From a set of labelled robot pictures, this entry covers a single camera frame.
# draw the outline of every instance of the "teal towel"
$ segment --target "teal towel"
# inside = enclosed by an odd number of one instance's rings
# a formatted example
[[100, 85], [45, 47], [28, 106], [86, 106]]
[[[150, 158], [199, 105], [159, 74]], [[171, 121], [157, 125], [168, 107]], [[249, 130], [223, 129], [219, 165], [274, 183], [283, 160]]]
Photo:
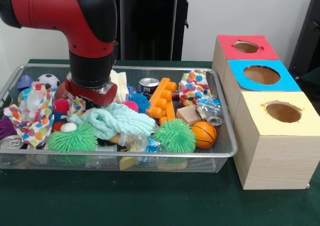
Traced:
[[143, 133], [149, 137], [156, 123], [146, 114], [137, 113], [124, 104], [115, 102], [106, 108], [91, 108], [81, 116], [73, 114], [68, 121], [77, 125], [83, 121], [88, 122], [92, 125], [95, 136], [102, 140], [110, 140], [117, 133]]

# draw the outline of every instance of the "red square top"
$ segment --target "red square top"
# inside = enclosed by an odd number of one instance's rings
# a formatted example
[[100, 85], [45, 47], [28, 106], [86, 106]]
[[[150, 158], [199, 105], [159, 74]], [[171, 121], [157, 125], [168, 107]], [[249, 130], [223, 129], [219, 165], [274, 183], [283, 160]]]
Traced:
[[227, 60], [279, 60], [263, 35], [218, 35]]

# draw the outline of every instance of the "stacked boxes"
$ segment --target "stacked boxes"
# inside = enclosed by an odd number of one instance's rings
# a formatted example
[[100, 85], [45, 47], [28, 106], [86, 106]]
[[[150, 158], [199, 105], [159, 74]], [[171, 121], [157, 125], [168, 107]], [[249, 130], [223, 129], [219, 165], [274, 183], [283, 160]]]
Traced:
[[305, 189], [320, 159], [320, 117], [264, 36], [219, 35], [220, 78], [246, 190]]

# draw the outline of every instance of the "metal mesh basket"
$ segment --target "metal mesh basket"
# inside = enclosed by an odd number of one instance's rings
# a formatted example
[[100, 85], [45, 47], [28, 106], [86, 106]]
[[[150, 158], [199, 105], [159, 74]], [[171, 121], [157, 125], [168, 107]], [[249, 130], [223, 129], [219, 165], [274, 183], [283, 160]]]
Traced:
[[[137, 86], [142, 78], [170, 78], [178, 84], [182, 74], [190, 70], [130, 66], [114, 66], [113, 69], [126, 72], [127, 82], [131, 86]], [[224, 116], [224, 123], [217, 127], [217, 141], [211, 148], [197, 148], [194, 153], [73, 151], [66, 154], [40, 149], [0, 149], [0, 169], [119, 171], [120, 161], [128, 160], [135, 163], [125, 171], [217, 173], [227, 159], [237, 152], [237, 143], [218, 76], [211, 69], [202, 70], [207, 73], [211, 92], [218, 95], [221, 101]], [[43, 74], [53, 74], [63, 82], [68, 72], [68, 65], [26, 64], [17, 68], [0, 92], [1, 108], [17, 103], [20, 76], [29, 75], [37, 79]], [[180, 106], [179, 102], [174, 103], [175, 109]], [[148, 163], [137, 163], [138, 157], [147, 157]]]

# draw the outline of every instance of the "white wall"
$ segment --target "white wall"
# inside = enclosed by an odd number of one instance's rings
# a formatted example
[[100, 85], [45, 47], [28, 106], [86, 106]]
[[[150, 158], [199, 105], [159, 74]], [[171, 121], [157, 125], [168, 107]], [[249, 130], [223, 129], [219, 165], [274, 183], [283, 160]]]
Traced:
[[[217, 34], [266, 35], [289, 66], [310, 0], [188, 0], [189, 29], [182, 60], [211, 61]], [[0, 20], [0, 87], [29, 59], [67, 59], [68, 45], [57, 31], [5, 25]]]
[[310, 0], [188, 0], [182, 60], [211, 61], [217, 34], [265, 35], [288, 67]]

